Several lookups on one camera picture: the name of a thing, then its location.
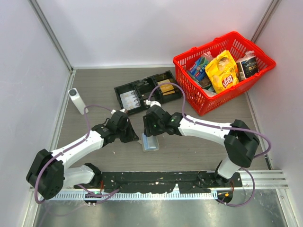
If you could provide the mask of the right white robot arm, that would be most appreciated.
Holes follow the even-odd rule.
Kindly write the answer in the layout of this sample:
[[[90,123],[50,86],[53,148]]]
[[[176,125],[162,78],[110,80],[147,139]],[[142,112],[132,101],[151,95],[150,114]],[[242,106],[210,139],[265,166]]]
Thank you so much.
[[[143,123],[146,137],[167,133],[202,138],[224,146],[227,158],[219,163],[214,173],[214,182],[220,187],[226,186],[240,168],[250,167],[259,146],[257,136],[241,120],[209,122],[178,112],[169,114],[153,105],[143,116]]]

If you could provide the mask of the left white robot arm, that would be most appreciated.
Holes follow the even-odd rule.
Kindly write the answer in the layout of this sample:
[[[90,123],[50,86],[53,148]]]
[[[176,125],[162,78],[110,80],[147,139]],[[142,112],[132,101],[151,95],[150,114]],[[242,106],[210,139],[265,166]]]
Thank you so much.
[[[101,171],[91,163],[73,168],[72,165],[104,146],[119,139],[122,143],[138,141],[128,115],[112,111],[105,123],[95,125],[78,140],[53,151],[39,151],[28,171],[26,180],[34,188],[38,204],[55,197],[64,187],[97,188],[101,186]]]

